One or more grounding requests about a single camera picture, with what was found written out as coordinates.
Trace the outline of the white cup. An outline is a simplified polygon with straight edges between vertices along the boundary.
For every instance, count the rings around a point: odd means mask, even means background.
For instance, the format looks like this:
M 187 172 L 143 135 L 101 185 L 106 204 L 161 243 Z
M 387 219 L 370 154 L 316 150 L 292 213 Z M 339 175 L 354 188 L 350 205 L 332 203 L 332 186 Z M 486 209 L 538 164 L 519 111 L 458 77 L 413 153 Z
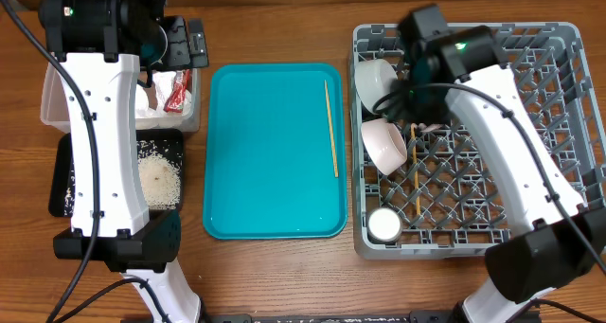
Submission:
M 376 208 L 367 220 L 370 239 L 376 243 L 395 243 L 401 236 L 402 222 L 398 213 L 388 207 Z

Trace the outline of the red snack wrapper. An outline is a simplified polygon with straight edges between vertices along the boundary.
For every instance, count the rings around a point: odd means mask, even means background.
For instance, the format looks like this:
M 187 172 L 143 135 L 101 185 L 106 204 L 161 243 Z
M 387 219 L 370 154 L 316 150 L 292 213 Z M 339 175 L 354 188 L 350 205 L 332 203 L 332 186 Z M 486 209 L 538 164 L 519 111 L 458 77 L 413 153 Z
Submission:
M 164 111 L 167 113 L 182 113 L 186 101 L 186 90 L 190 81 L 189 69 L 177 71 L 173 81 L 172 90 L 165 102 Z

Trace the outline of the large white plate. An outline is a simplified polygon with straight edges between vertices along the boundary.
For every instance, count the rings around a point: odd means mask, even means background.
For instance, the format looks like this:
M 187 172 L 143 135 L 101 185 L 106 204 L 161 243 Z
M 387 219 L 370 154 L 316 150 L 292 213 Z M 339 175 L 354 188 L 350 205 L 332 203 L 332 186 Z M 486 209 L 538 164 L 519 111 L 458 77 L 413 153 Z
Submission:
M 419 130 L 425 134 L 425 133 L 430 133 L 432 131 L 438 130 L 441 127 L 442 127 L 441 124 L 425 125 L 424 123 L 420 123 Z

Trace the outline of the wooden chopstick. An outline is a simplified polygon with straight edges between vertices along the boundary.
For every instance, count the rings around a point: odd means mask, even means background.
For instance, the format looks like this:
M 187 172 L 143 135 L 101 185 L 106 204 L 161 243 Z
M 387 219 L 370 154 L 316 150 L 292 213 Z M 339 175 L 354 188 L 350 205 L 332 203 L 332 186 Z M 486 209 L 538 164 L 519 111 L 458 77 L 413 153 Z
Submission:
M 330 107 L 330 92 L 329 92 L 329 88 L 328 88 L 328 82 L 326 80 L 324 80 L 324 91 L 325 91 L 327 119 L 328 119 L 328 125 L 329 125 L 329 133 L 330 133 L 330 149 L 331 149 L 333 172 L 334 172 L 334 177 L 338 178 L 339 177 L 338 159 L 337 159 L 337 155 L 336 155 L 333 122 L 332 122 L 332 111 L 331 111 L 331 107 Z
M 413 157 L 413 167 L 417 167 L 418 166 L 418 156 L 417 156 L 417 135 L 416 135 L 416 129 L 417 129 L 417 125 L 416 124 L 411 124 L 410 126 L 410 134 L 411 134 L 411 140 L 414 143 L 413 149 L 412 149 L 412 157 Z M 418 169 L 415 170 L 414 173 L 414 186 L 415 186 L 415 190 L 419 190 L 419 171 Z M 416 201 L 415 201 L 415 209 L 416 209 L 416 214 L 417 216 L 420 216 L 421 214 L 421 207 L 420 207 L 420 195 L 417 196 Z

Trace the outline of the small white plate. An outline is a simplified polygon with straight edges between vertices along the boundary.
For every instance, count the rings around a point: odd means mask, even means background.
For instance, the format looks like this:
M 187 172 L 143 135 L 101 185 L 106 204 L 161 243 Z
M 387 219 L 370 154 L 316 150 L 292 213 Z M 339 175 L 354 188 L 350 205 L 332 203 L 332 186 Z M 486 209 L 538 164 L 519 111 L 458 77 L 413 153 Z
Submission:
M 384 118 L 364 122 L 361 135 L 371 161 L 382 174 L 391 174 L 406 162 L 406 145 L 394 123 Z

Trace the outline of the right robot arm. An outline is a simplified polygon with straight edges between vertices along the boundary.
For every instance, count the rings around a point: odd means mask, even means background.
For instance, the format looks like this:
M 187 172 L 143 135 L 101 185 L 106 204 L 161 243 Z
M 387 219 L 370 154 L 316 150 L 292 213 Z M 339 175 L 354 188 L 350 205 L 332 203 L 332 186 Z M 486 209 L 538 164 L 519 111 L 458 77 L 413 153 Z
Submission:
M 398 32 L 409 74 L 392 93 L 387 118 L 458 118 L 488 166 L 513 234 L 486 251 L 488 279 L 452 319 L 514 321 L 547 293 L 603 266 L 605 213 L 588 207 L 557 168 L 488 27 L 452 30 L 430 5 L 411 11 Z

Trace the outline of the grey bowl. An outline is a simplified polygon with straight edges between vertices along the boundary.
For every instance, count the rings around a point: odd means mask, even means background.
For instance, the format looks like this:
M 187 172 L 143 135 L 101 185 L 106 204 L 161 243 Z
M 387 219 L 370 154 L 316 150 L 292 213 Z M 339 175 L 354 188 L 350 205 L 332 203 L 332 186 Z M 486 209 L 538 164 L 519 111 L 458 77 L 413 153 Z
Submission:
M 398 76 L 388 61 L 377 59 L 359 62 L 355 67 L 354 80 L 361 103 L 368 112 L 375 114 L 373 106 L 394 90 Z

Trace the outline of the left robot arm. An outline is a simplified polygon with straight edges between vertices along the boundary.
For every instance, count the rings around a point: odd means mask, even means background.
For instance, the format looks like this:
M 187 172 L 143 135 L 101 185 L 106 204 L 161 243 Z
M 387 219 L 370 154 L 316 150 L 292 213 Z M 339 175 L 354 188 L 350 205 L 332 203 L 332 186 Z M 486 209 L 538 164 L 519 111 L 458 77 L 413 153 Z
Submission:
M 39 20 L 65 94 L 75 172 L 71 224 L 55 255 L 100 260 L 131 283 L 156 322 L 200 322 L 202 300 L 177 254 L 176 210 L 148 207 L 137 164 L 141 72 L 191 66 L 187 32 L 166 0 L 42 0 Z

